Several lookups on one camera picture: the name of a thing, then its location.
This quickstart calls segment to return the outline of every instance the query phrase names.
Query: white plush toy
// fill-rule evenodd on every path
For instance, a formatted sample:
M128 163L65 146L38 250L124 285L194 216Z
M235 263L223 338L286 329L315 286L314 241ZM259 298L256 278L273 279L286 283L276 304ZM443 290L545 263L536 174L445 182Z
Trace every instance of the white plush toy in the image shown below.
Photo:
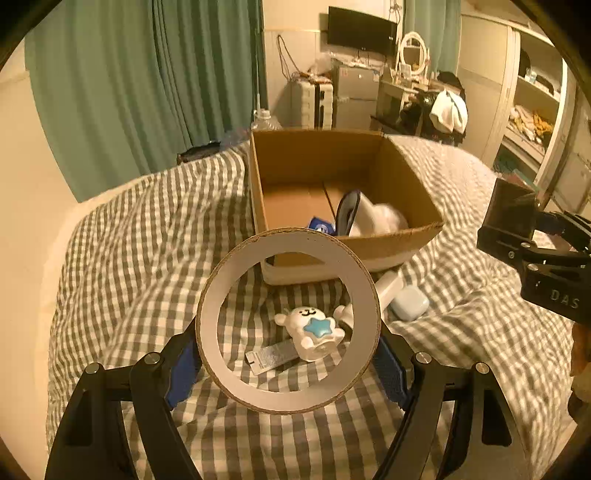
M299 307L275 315L275 323L287 328L302 360L315 362L336 350L345 331L336 326L334 318L326 317L314 307Z

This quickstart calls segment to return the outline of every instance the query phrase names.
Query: green curtain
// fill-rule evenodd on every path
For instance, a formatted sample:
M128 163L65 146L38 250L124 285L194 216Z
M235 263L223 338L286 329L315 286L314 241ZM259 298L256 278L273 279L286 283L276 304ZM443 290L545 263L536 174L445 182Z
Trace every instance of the green curtain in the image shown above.
M63 0L26 37L35 104L78 201L245 128L258 0Z
M456 72L461 13L460 0L404 0L404 33L422 36L431 53L432 72Z

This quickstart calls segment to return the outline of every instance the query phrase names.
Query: blue gripper pad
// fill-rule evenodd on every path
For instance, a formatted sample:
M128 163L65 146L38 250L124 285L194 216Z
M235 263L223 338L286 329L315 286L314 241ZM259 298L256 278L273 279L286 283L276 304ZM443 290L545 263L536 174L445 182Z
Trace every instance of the blue gripper pad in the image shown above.
M189 397L201 365L197 343L189 342L170 371L170 387L165 400L171 410Z
M406 388L404 370L382 337L379 338L373 362L388 399L406 410L411 396Z

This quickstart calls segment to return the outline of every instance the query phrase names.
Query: white ring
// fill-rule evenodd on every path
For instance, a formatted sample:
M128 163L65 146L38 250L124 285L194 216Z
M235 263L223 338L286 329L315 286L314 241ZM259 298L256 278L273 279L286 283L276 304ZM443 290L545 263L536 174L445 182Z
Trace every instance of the white ring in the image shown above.
M286 252L316 257L338 274L359 320L345 356L329 375L300 391L269 392L244 383L228 368L217 341L217 322L228 291L242 274L256 263ZM199 299L196 335L203 365L223 392L253 410L292 414L331 403L350 389L371 362L380 327L374 282L355 254L329 235L306 228L281 228L250 237L218 263Z
M418 68L418 70L413 70L412 65L410 67L412 75L420 75L425 69L425 64L427 60L427 47L425 46L423 38L417 32L408 32L405 36L403 36L402 40L400 41L400 48L398 49L400 51L400 62L402 62L402 64L404 65L408 65L408 63L406 63L406 60L404 60L404 47L406 46L409 40L417 40L421 47L421 53L423 54L423 62L421 63L421 66Z

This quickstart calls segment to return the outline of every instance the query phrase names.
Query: gray plaid blanket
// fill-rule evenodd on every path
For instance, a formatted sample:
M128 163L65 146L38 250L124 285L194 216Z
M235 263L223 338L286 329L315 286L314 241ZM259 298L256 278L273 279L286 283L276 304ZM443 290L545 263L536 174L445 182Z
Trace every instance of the gray plaid blanket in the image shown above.
M532 476L539 478L569 396L570 322L521 300L518 276L476 250L492 172L462 150L419 138L391 140L447 223L401 267L406 282L429 298L429 310L412 323L389 319L388 326L443 364L485 361L492 367L519 425ZM50 446L85 365L121 367L162 349L193 318L213 267L254 234L245 155L242 146L147 177L78 224L51 329ZM270 287L259 267L250 269L220 314L219 343L229 368L243 381L275 391L323 378L346 345L323 361L259 377L244 355L287 338L272 319L281 309L303 304L329 313L347 301L343 290L339 281ZM152 478L133 406L123 408L138 475ZM452 408L441 413L424 478L432 478L441 461ZM172 415L205 479L371 478L402 419L372 367L337 402L292 416L247 410L201 372Z

